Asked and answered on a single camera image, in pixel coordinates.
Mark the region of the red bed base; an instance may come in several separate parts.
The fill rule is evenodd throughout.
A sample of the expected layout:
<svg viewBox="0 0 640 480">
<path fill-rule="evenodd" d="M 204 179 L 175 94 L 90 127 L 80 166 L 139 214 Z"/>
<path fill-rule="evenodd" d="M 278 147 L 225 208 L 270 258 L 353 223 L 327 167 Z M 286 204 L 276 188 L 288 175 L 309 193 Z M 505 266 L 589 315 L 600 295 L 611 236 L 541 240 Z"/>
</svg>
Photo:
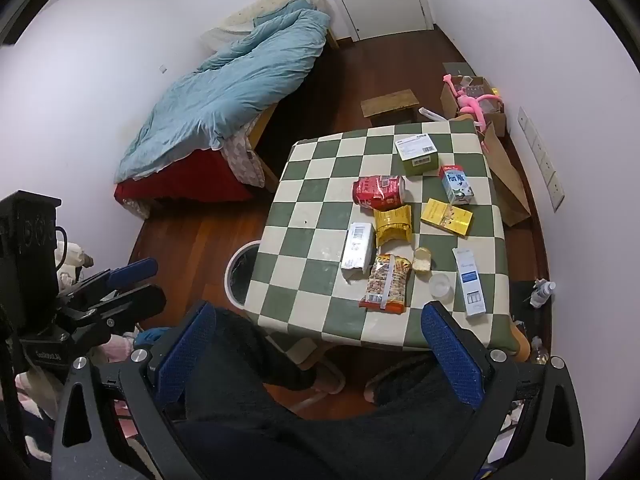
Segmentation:
<svg viewBox="0 0 640 480">
<path fill-rule="evenodd" d="M 196 150 L 186 158 L 139 180 L 127 179 L 116 185 L 114 199 L 194 200 L 199 203 L 247 202 L 254 197 L 241 183 L 218 151 Z"/>
</svg>

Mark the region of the white blue slim box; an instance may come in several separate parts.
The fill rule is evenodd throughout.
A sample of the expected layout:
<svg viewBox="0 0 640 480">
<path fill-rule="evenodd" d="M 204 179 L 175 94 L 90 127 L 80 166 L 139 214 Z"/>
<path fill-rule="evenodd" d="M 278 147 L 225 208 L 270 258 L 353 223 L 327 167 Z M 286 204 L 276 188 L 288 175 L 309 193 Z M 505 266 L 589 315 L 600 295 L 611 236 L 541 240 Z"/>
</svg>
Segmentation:
<svg viewBox="0 0 640 480">
<path fill-rule="evenodd" d="M 487 313 L 480 272 L 477 270 L 474 254 L 468 248 L 454 248 L 452 250 L 456 260 L 458 278 L 465 307 L 465 314 L 472 316 Z"/>
</svg>

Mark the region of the orange noodle packet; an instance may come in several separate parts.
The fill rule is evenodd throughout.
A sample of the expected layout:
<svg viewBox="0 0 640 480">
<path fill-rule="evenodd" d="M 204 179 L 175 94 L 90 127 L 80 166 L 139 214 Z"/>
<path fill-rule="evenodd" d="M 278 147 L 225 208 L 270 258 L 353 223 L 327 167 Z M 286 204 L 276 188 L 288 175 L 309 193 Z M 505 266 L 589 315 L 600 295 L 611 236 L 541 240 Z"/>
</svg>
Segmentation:
<svg viewBox="0 0 640 480">
<path fill-rule="evenodd" d="M 404 257 L 376 256 L 359 307 L 391 314 L 404 313 L 411 269 L 411 262 Z"/>
</svg>

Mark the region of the wall switch panel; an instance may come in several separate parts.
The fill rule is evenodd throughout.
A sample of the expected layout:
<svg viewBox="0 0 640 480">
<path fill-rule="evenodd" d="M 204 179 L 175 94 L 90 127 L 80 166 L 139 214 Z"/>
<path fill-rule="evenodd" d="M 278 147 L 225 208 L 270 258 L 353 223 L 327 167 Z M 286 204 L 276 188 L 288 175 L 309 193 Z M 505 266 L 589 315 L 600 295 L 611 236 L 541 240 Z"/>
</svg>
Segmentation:
<svg viewBox="0 0 640 480">
<path fill-rule="evenodd" d="M 526 111 L 521 107 L 518 109 L 518 124 L 520 125 L 527 144 L 535 157 L 541 177 L 544 179 L 544 184 L 546 185 L 549 198 L 551 200 L 552 209 L 553 211 L 557 211 L 565 198 L 563 185 L 534 122 L 528 117 Z"/>
</svg>

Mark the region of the white round trash bin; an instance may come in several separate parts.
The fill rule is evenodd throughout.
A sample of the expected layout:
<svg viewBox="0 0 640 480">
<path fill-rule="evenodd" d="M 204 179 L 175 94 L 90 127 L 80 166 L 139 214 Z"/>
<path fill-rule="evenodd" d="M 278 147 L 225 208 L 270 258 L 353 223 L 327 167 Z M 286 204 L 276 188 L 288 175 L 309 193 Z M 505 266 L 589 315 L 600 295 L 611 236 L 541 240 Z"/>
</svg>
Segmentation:
<svg viewBox="0 0 640 480">
<path fill-rule="evenodd" d="M 259 245 L 259 240 L 244 244 L 229 259 L 224 270 L 224 292 L 237 309 L 244 307 Z"/>
</svg>

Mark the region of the blue white milk carton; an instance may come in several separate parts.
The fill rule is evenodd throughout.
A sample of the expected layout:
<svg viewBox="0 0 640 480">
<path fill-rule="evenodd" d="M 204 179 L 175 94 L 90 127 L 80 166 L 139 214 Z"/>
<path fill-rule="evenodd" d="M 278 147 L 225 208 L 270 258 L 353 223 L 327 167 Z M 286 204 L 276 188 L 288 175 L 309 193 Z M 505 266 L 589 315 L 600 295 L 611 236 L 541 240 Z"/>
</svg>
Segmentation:
<svg viewBox="0 0 640 480">
<path fill-rule="evenodd" d="M 441 166 L 439 179 L 451 205 L 469 205 L 474 200 L 474 192 L 462 167 L 458 165 Z"/>
</svg>

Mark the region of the cream pillow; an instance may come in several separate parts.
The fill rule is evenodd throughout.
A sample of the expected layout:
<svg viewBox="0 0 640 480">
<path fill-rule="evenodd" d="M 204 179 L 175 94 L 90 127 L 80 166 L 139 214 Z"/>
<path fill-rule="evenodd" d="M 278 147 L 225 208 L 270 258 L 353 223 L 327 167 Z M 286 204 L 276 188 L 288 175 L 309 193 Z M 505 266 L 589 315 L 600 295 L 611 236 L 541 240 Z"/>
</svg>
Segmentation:
<svg viewBox="0 0 640 480">
<path fill-rule="evenodd" d="M 201 40 L 206 47 L 217 52 L 232 44 L 233 41 L 248 36 L 263 22 L 300 9 L 331 13 L 326 0 L 256 0 L 244 9 L 229 15 L 219 25 L 203 32 Z"/>
</svg>

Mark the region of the patterned bed sheet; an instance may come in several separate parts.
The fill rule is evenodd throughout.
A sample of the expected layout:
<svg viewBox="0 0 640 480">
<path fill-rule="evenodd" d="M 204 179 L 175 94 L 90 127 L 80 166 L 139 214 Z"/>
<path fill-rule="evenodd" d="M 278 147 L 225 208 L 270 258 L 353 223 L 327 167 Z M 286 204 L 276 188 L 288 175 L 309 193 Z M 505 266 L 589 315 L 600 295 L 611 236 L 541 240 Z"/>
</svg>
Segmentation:
<svg viewBox="0 0 640 480">
<path fill-rule="evenodd" d="M 262 163 L 250 146 L 250 132 L 255 123 L 248 122 L 221 142 L 221 153 L 232 174 L 240 183 L 263 188 L 266 184 Z"/>
</svg>

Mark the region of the clear plastic cup lid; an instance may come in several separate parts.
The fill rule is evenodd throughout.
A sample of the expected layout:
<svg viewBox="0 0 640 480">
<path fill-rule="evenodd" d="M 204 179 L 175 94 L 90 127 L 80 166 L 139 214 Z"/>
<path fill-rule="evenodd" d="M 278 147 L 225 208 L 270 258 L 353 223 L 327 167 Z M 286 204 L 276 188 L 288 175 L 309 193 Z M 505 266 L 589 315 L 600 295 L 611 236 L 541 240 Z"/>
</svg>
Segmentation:
<svg viewBox="0 0 640 480">
<path fill-rule="evenodd" d="M 446 274 L 432 274 L 428 280 L 428 288 L 430 289 L 433 299 L 442 304 L 449 304 L 454 300 L 454 288 Z"/>
</svg>

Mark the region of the red soda can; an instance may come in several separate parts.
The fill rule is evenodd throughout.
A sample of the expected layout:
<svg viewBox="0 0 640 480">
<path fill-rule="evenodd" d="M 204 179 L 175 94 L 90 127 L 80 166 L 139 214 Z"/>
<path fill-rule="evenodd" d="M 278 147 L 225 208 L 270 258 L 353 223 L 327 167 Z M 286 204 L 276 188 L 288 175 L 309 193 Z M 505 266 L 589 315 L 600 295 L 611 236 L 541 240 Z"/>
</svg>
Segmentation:
<svg viewBox="0 0 640 480">
<path fill-rule="evenodd" d="M 405 203 L 405 179 L 401 176 L 360 177 L 352 184 L 352 200 L 362 208 L 386 211 Z"/>
</svg>

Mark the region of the white plastic bottle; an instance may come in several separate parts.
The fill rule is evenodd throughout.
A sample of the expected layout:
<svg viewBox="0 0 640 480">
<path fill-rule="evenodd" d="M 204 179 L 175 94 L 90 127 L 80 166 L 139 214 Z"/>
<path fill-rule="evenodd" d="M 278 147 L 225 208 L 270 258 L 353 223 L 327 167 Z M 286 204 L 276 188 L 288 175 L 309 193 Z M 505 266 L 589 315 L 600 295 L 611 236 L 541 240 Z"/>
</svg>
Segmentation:
<svg viewBox="0 0 640 480">
<path fill-rule="evenodd" d="M 540 309 L 553 296 L 555 289 L 556 283 L 554 281 L 548 281 L 544 278 L 536 280 L 529 297 L 529 304 L 535 309 Z"/>
</svg>

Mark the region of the bread piece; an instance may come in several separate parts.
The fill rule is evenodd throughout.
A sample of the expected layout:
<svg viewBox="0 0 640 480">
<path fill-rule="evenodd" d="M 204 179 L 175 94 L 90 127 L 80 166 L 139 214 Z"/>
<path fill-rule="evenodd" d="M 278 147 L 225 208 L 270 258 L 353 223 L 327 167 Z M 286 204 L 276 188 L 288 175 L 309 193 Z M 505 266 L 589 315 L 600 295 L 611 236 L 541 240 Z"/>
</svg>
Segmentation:
<svg viewBox="0 0 640 480">
<path fill-rule="evenodd" d="M 431 251 L 425 247 L 417 247 L 413 253 L 412 268 L 416 273 L 428 273 L 432 267 Z"/>
</svg>

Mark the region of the green white carton box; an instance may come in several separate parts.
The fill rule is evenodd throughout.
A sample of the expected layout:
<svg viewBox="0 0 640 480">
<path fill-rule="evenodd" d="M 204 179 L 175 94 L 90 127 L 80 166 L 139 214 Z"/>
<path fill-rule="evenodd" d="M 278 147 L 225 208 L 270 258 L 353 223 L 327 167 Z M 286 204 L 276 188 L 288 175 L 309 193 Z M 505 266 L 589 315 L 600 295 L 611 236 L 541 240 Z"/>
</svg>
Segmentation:
<svg viewBox="0 0 640 480">
<path fill-rule="evenodd" d="M 428 133 L 396 139 L 395 146 L 406 176 L 430 174 L 438 169 L 438 151 Z"/>
</svg>

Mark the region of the small wooden stool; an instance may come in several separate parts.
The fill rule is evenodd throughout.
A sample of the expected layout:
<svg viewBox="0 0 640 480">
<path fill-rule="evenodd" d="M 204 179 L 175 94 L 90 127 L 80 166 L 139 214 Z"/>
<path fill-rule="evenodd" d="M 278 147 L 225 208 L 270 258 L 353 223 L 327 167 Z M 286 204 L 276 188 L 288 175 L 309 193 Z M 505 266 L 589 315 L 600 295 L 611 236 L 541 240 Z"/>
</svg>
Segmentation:
<svg viewBox="0 0 640 480">
<path fill-rule="evenodd" d="M 360 106 L 373 127 L 411 124 L 418 118 L 419 101 L 410 89 L 364 100 Z"/>
</svg>

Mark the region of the brown paper bag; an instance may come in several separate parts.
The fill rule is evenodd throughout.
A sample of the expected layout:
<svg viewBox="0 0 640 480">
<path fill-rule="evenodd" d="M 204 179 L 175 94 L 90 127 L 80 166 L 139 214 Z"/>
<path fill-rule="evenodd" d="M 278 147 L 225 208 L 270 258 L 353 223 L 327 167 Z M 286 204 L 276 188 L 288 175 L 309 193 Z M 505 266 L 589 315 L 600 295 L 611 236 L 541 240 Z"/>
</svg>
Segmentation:
<svg viewBox="0 0 640 480">
<path fill-rule="evenodd" d="M 491 122 L 484 132 L 483 142 L 483 151 L 494 179 L 502 220 L 507 226 L 516 226 L 530 217 L 523 181 L 511 164 Z"/>
</svg>

